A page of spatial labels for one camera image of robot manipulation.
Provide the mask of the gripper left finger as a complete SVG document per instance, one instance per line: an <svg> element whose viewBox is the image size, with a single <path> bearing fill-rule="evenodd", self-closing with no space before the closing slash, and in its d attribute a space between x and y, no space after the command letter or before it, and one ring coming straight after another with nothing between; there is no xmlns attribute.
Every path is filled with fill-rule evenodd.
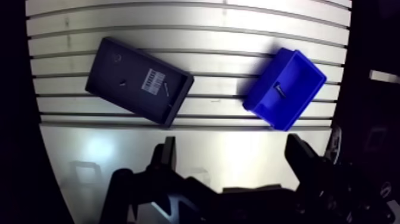
<svg viewBox="0 0 400 224"><path fill-rule="evenodd" d="M127 223L129 207L138 217L141 204L155 203L170 223L217 223L213 202L217 193L195 178L176 173L176 138L158 144L145 171L113 172L100 223Z"/></svg>

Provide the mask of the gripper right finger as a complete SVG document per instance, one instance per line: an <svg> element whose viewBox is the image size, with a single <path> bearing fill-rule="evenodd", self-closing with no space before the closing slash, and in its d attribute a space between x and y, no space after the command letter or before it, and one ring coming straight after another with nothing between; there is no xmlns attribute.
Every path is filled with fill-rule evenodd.
<svg viewBox="0 0 400 224"><path fill-rule="evenodd" d="M299 180L298 211L308 223L394 223L379 192L350 164L319 156L297 134L287 136L285 159Z"/></svg>

